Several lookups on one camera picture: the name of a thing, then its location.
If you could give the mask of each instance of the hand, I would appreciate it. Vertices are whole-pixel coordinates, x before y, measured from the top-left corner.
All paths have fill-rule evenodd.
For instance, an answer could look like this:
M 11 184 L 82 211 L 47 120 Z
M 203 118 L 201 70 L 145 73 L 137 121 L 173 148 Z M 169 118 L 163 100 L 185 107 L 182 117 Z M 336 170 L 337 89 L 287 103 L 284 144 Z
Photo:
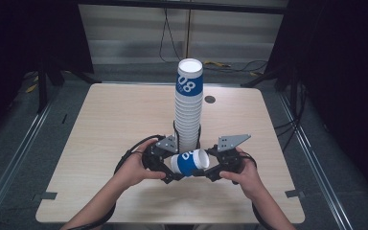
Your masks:
M 246 155 L 241 148 L 236 147 L 236 150 L 241 155 Z M 249 159 L 243 159 L 239 173 L 222 171 L 219 176 L 238 182 L 244 195 L 252 200 L 258 196 L 261 190 L 265 190 L 265 185 L 259 177 L 255 164 Z
M 145 170 L 143 167 L 142 153 L 149 145 L 155 142 L 157 142 L 157 140 L 150 139 L 140 145 L 125 161 L 124 165 L 115 173 L 113 178 L 120 179 L 123 186 L 127 189 L 130 186 L 140 183 L 144 179 L 163 179 L 166 177 L 164 172 L 152 172 Z

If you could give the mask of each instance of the white paper cup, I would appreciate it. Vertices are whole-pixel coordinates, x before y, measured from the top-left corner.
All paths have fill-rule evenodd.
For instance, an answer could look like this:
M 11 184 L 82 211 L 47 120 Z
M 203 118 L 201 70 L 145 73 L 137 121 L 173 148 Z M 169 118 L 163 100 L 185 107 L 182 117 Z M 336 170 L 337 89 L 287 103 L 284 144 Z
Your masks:
M 182 108 L 184 110 L 192 110 L 192 109 L 198 109 L 202 107 L 201 103 L 181 103 L 179 101 L 175 101 L 175 106 Z
M 201 119 L 201 111 L 196 114 L 186 114 L 178 110 L 175 111 L 175 119 L 181 123 L 199 123 Z
M 197 107 L 176 106 L 175 110 L 180 112 L 182 115 L 194 116 L 194 115 L 199 115 L 199 113 L 202 110 L 202 106 L 197 106 Z
M 181 118 L 178 115 L 175 116 L 175 122 L 180 127 L 199 127 L 201 119 L 197 117 Z
M 182 147 L 180 146 L 180 148 L 183 150 L 182 152 L 186 152 L 186 151 L 191 151 L 196 149 L 196 145 L 193 147 L 193 145 L 189 145 L 189 146 L 185 146 L 183 145 Z
M 210 161 L 204 149 L 195 149 L 172 156 L 172 171 L 185 176 L 193 175 L 194 170 L 205 170 L 209 167 Z
M 177 91 L 175 91 L 175 98 L 177 100 L 180 100 L 183 103 L 188 103 L 188 104 L 190 104 L 190 103 L 197 103 L 199 101 L 202 101 L 202 99 L 203 99 L 203 93 L 200 92 L 197 95 L 194 95 L 192 97 L 189 97 L 189 96 L 182 95 L 182 94 L 178 93 Z
M 177 131 L 180 134 L 180 141 L 190 142 L 198 138 L 198 130 L 194 131 L 177 130 Z
M 180 107 L 177 107 L 175 109 L 175 114 L 182 117 L 182 118 L 184 118 L 184 119 L 187 119 L 188 117 L 192 117 L 192 118 L 200 117 L 201 116 L 201 111 L 202 111 L 202 108 L 187 111 L 187 110 L 183 110 Z
M 191 137 L 191 135 L 198 135 L 199 126 L 181 126 L 176 125 L 175 128 L 178 131 L 178 134 L 184 137 Z
M 187 58 L 178 63 L 175 81 L 175 96 L 182 102 L 197 102 L 202 97 L 203 76 L 202 63 Z
M 184 140 L 184 139 L 181 140 L 180 139 L 180 145 L 188 145 L 188 146 L 191 146 L 191 148 L 195 149 L 197 141 L 198 141 L 197 137 L 193 140 Z
M 175 126 L 179 129 L 199 129 L 199 120 L 194 122 L 185 122 L 180 120 L 174 120 Z

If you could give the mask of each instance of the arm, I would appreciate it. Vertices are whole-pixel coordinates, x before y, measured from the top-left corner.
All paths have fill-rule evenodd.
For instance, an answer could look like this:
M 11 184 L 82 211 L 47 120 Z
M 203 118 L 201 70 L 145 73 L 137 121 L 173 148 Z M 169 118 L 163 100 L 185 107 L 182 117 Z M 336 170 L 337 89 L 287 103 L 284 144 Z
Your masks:
M 255 165 L 249 159 L 243 159 L 240 173 L 220 172 L 220 177 L 233 180 L 241 185 L 243 193 L 256 206 L 263 220 L 274 229 L 295 229 L 279 205 L 265 188 Z
M 155 140 L 148 140 L 140 145 L 124 165 L 109 179 L 99 192 L 61 229 L 78 227 L 102 218 L 113 206 L 121 194 L 130 186 L 140 183 L 144 179 L 162 179 L 163 172 L 145 170 L 142 164 L 142 154 L 146 147 Z

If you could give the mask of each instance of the table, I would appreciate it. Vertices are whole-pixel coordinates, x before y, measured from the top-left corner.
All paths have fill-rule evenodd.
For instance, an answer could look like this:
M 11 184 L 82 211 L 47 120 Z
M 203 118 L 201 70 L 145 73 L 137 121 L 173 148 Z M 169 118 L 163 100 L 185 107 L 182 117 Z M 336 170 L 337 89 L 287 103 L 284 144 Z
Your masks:
M 86 96 L 47 192 L 36 213 L 40 222 L 66 222 L 112 176 L 122 155 L 153 134 L 173 134 L 173 85 L 93 84 Z M 257 161 L 269 192 L 293 223 L 304 221 L 262 94 L 257 89 L 204 86 L 200 137 L 208 149 L 222 135 L 250 133 L 240 147 Z M 217 164 L 211 157 L 211 167 Z M 145 180 L 122 194 L 109 222 L 249 223 L 257 222 L 250 201 L 231 181 L 188 177 L 166 185 Z

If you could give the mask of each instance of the cup stack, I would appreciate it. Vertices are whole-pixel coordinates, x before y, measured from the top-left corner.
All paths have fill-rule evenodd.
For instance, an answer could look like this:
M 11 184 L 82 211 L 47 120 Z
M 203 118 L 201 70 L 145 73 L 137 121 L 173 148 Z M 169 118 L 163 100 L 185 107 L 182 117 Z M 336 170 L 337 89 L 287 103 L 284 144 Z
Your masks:
M 202 110 L 202 63 L 188 58 L 178 63 L 175 84 L 175 130 L 179 136 L 179 152 L 195 150 Z

